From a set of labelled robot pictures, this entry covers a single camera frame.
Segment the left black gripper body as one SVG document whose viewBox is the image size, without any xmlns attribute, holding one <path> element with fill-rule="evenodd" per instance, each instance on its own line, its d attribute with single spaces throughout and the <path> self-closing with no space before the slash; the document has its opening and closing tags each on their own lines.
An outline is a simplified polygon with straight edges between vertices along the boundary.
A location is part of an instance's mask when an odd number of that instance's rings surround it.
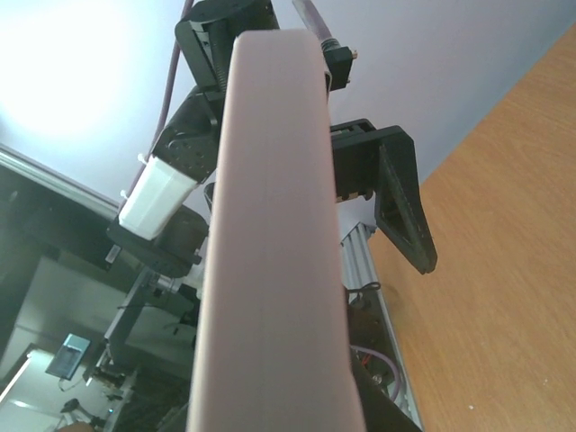
<svg viewBox="0 0 576 432">
<path fill-rule="evenodd" d="M 378 129 L 367 119 L 330 128 L 336 197 L 339 203 L 381 194 L 388 202 L 417 196 L 417 163 L 412 137 L 400 126 Z"/>
</svg>

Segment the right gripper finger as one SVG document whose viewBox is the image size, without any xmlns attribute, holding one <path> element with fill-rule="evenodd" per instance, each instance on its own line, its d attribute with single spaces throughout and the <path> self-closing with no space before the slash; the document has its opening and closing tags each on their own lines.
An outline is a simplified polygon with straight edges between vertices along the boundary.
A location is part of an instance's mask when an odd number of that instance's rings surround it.
<svg viewBox="0 0 576 432">
<path fill-rule="evenodd" d="M 351 370 L 368 432 L 419 432 L 420 428 L 377 386 L 355 355 Z"/>
</svg>

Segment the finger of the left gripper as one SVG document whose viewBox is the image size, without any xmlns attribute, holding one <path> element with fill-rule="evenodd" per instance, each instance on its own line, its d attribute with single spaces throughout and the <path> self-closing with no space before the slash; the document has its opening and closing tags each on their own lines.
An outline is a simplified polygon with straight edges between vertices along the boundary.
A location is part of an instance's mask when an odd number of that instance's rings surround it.
<svg viewBox="0 0 576 432">
<path fill-rule="evenodd" d="M 413 145 L 380 146 L 374 216 L 377 228 L 419 273 L 436 269 L 437 251 L 420 198 Z"/>
</svg>

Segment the phone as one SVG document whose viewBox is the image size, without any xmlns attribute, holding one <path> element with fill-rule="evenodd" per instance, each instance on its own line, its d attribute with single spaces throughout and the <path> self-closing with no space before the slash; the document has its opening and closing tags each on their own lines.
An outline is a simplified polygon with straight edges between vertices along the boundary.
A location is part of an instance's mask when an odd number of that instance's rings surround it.
<svg viewBox="0 0 576 432">
<path fill-rule="evenodd" d="M 306 30 L 234 44 L 188 414 L 191 431 L 362 431 L 325 63 Z"/>
</svg>

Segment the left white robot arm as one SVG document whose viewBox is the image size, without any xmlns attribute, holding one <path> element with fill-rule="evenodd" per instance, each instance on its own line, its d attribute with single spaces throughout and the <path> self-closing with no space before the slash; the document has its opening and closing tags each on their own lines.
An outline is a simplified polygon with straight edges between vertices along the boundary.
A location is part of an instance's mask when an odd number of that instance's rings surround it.
<svg viewBox="0 0 576 432">
<path fill-rule="evenodd" d="M 173 56 L 186 60 L 194 88 L 174 114 L 161 114 L 145 168 L 107 230 L 151 270 L 181 278 L 200 263 L 208 225 L 184 202 L 198 187 L 206 198 L 213 194 L 233 43 L 243 32 L 278 27 L 269 1 L 185 4 Z M 373 200 L 376 227 L 420 273 L 434 271 L 437 251 L 413 139 L 398 126 L 378 129 L 366 119 L 334 125 L 330 134 L 337 199 Z"/>
</svg>

